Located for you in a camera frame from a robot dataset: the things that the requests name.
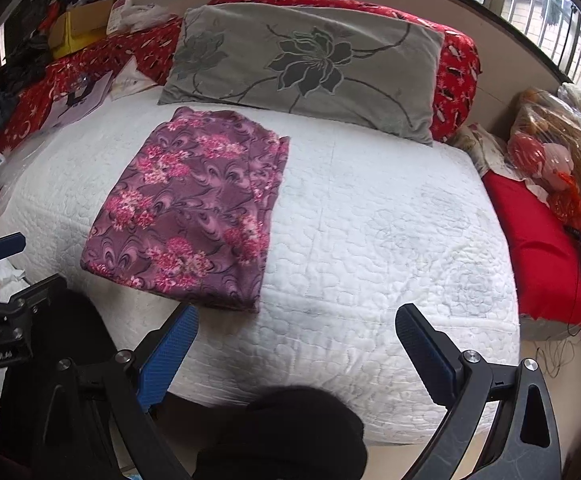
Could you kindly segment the yellow cardboard box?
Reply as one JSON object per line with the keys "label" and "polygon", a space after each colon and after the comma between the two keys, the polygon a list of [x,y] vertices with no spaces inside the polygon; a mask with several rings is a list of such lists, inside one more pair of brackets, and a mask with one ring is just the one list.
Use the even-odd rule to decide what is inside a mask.
{"label": "yellow cardboard box", "polygon": [[48,33],[48,47],[53,58],[64,58],[105,38],[113,2],[100,0],[62,14]]}

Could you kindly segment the white quilted mattress cover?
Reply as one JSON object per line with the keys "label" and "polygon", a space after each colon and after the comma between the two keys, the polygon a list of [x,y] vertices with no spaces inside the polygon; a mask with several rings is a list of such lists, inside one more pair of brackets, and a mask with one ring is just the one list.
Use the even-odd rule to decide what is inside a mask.
{"label": "white quilted mattress cover", "polygon": [[[30,281],[62,274],[92,299],[121,348],[176,304],[86,272],[80,257],[122,171],[175,112],[157,90],[105,102],[45,140],[0,214],[0,236],[27,240],[13,264]],[[458,348],[490,362],[519,358],[508,246],[473,162],[449,145],[341,122],[246,116],[290,141],[260,309],[202,309],[172,393],[214,406],[268,387],[312,386],[344,400],[371,442],[427,441],[444,411],[397,340],[398,307],[414,304]]]}

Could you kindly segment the purple floral blouse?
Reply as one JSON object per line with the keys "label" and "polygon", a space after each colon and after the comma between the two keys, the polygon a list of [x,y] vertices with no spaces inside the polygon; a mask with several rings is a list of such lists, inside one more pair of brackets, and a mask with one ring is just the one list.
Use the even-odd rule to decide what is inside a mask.
{"label": "purple floral blouse", "polygon": [[234,110],[178,108],[123,170],[82,269],[142,292],[255,313],[290,140]]}

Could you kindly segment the bagged stuffed toys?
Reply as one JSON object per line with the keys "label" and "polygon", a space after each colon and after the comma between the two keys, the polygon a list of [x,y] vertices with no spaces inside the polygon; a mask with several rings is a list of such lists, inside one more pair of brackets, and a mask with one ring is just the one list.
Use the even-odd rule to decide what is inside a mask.
{"label": "bagged stuffed toys", "polygon": [[552,94],[530,87],[518,96],[507,158],[559,221],[581,231],[581,89]]}

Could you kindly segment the white plastic bag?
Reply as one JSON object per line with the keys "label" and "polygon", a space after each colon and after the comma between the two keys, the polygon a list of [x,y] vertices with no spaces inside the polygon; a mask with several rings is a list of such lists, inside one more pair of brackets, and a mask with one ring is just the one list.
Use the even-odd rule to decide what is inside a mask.
{"label": "white plastic bag", "polygon": [[139,32],[168,22],[171,13],[164,6],[146,4],[146,6],[130,6],[121,13],[120,32]]}

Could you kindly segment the grey floral pillow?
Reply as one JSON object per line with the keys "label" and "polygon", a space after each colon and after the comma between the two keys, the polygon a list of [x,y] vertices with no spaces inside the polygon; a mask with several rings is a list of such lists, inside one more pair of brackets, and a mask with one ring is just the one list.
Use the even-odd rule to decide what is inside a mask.
{"label": "grey floral pillow", "polygon": [[160,101],[255,107],[429,145],[443,36],[400,18],[236,2],[188,10]]}

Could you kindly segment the red cushion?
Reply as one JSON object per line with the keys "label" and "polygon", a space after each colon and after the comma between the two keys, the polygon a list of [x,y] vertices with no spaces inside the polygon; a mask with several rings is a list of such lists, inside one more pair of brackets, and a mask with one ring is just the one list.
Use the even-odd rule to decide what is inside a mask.
{"label": "red cushion", "polygon": [[581,250],[524,183],[493,171],[482,177],[507,239],[519,313],[581,326]]}

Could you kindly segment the red patterned quilt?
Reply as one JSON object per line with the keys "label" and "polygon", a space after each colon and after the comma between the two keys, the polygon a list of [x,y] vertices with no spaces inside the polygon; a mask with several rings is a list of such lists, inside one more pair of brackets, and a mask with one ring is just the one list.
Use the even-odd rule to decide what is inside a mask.
{"label": "red patterned quilt", "polygon": [[[211,0],[212,4],[255,2],[277,6],[324,6],[385,15],[388,18],[422,24],[443,32],[437,88],[433,98],[432,136],[447,141],[467,119],[476,96],[481,62],[476,42],[458,30],[443,24],[423,20],[414,14],[357,0]],[[81,76],[100,78],[107,72],[118,74],[135,56],[138,69],[164,84],[170,73],[176,39],[182,21],[170,18],[164,24],[117,36],[100,39],[84,49],[53,61],[45,76],[19,95],[13,117],[0,132],[0,153],[17,148],[25,138],[39,130],[48,117],[51,106],[74,88]]]}

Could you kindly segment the clear plastic packet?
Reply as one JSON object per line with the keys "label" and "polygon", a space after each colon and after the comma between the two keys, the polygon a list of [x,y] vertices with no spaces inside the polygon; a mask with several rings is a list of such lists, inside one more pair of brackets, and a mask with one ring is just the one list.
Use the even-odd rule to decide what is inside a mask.
{"label": "clear plastic packet", "polygon": [[119,74],[115,76],[110,87],[110,99],[112,101],[125,98],[126,96],[134,96],[136,93],[157,87],[156,81],[142,73],[138,69],[138,62],[135,56],[131,56],[130,60],[123,66]]}

